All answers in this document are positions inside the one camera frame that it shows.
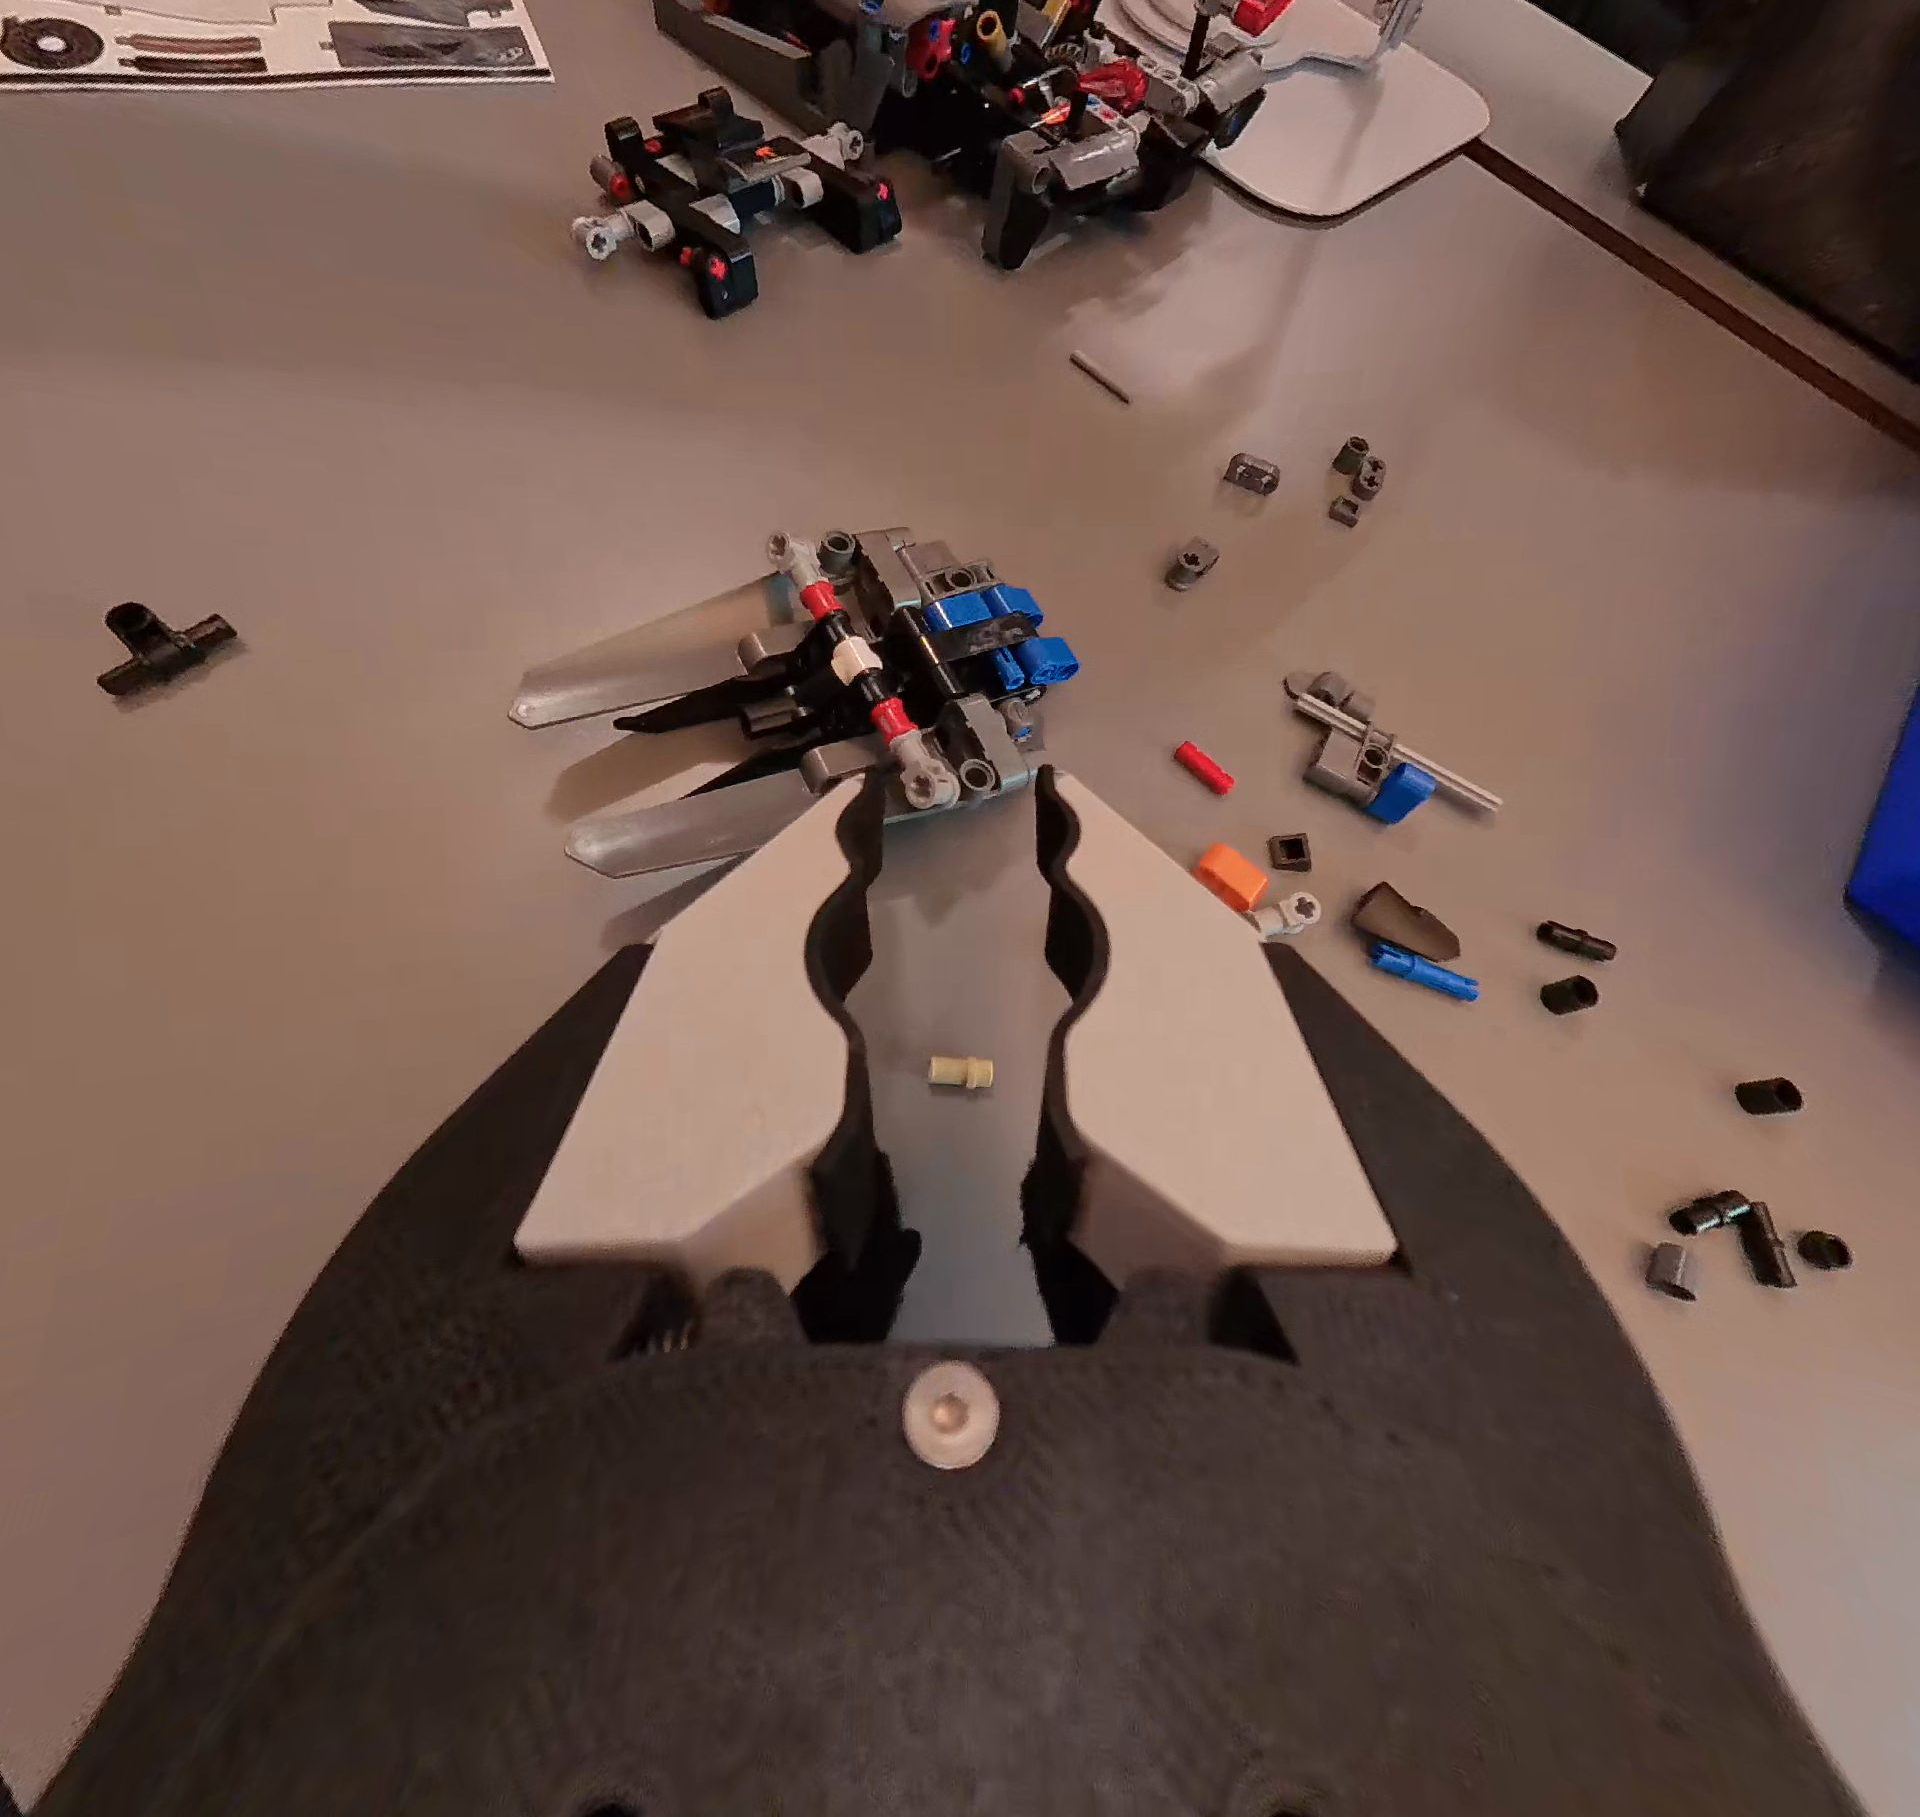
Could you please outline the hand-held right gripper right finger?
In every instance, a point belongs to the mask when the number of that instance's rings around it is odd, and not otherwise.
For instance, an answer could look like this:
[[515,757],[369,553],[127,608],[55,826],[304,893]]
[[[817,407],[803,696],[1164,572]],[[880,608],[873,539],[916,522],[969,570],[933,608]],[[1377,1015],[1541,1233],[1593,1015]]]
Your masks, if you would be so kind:
[[1394,1262],[1397,1231],[1265,943],[1055,768],[1034,826],[1044,964],[1070,998],[1029,1156],[1041,1298]]

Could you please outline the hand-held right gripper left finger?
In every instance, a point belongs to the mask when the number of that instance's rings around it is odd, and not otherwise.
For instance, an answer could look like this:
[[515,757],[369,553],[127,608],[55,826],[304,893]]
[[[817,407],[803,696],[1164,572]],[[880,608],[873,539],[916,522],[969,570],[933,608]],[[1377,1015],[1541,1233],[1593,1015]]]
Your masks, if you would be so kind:
[[883,823],[880,773],[836,783],[658,936],[518,1223],[524,1262],[694,1285],[860,1267],[891,1206],[846,994]]

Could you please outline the grey winged brick assembly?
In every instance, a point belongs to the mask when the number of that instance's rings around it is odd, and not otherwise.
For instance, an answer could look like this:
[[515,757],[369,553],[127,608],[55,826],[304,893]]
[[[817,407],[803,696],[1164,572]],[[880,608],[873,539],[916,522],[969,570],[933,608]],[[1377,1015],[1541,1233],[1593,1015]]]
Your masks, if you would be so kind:
[[518,683],[528,731],[611,722],[638,738],[734,727],[743,757],[683,798],[571,831],[571,862],[660,875],[754,858],[818,798],[874,776],[891,823],[927,823],[901,763],[947,763],[979,810],[1044,763],[1041,704],[1080,673],[1044,608],[987,560],[906,531],[773,533],[767,570]]

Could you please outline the small black brick assembly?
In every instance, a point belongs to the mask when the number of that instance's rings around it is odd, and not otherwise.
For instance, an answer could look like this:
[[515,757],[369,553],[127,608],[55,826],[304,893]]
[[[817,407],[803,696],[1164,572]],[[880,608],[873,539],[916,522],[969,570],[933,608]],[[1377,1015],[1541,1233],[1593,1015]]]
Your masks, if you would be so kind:
[[866,136],[846,122],[795,141],[746,117],[727,89],[638,120],[605,122],[591,163],[598,208],[571,220],[591,265],[639,251],[676,265],[708,321],[758,294],[757,229],[798,216],[846,252],[894,247],[904,208],[891,179],[866,172]]

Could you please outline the dark curved wedge brick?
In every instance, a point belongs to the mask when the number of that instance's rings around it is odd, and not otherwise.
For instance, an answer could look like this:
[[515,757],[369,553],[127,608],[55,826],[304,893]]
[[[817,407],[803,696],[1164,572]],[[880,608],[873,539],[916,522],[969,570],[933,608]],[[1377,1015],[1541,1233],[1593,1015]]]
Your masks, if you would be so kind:
[[1461,958],[1457,930],[1390,881],[1357,898],[1349,927],[1367,943],[1408,948],[1436,968],[1454,968]]

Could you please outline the black angled connector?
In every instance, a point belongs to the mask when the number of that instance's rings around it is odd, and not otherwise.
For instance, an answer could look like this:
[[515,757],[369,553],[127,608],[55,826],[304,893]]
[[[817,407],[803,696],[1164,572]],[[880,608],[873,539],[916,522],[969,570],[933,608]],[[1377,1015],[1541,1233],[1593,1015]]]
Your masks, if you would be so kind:
[[1769,1289],[1796,1285],[1786,1241],[1775,1231],[1767,1203],[1754,1203],[1742,1193],[1713,1193],[1672,1209],[1666,1227],[1676,1231],[1682,1236],[1734,1231],[1744,1267],[1757,1285],[1769,1285]]

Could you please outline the black tee connector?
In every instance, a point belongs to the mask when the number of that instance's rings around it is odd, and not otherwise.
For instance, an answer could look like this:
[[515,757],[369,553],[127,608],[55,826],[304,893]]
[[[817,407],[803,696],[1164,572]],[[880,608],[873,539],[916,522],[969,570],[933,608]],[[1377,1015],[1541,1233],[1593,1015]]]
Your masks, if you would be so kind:
[[175,628],[152,604],[138,601],[109,604],[104,628],[122,646],[122,661],[95,677],[109,701],[138,701],[165,689],[239,645],[225,616],[203,616]]

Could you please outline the large blue storage bin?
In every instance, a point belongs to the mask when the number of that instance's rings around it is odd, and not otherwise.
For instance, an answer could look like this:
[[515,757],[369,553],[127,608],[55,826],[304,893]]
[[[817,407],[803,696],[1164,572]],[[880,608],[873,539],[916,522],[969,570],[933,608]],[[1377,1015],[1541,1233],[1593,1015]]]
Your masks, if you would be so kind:
[[1878,937],[1918,957],[1918,696],[1864,823],[1842,902]]

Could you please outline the white and wood book stand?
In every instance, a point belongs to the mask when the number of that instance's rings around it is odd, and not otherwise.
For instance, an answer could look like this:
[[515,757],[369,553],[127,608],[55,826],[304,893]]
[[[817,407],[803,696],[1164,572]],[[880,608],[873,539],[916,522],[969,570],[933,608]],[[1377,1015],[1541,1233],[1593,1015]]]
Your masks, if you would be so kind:
[[[1200,0],[1109,0],[1109,27],[1178,66]],[[1481,141],[1490,108],[1415,47],[1427,0],[1225,0],[1210,54],[1265,89],[1207,164],[1295,220],[1339,220]]]

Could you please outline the toy brick car chassis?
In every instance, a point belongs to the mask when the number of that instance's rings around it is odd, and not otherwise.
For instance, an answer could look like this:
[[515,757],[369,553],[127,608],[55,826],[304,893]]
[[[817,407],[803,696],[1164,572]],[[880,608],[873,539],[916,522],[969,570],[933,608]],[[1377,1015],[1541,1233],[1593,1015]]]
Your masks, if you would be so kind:
[[1101,27],[1103,0],[652,0],[660,36],[798,134],[911,150],[987,204],[1015,272],[1084,216],[1189,195],[1265,99],[1264,36],[1295,0],[1186,0],[1173,61]]

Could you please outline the dark printed cardboard box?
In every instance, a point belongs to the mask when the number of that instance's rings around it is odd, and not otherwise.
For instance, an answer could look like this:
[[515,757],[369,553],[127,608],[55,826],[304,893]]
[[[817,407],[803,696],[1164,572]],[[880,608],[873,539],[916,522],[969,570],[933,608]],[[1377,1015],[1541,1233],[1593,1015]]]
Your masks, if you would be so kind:
[[1918,380],[1918,0],[1598,0],[1636,196]]

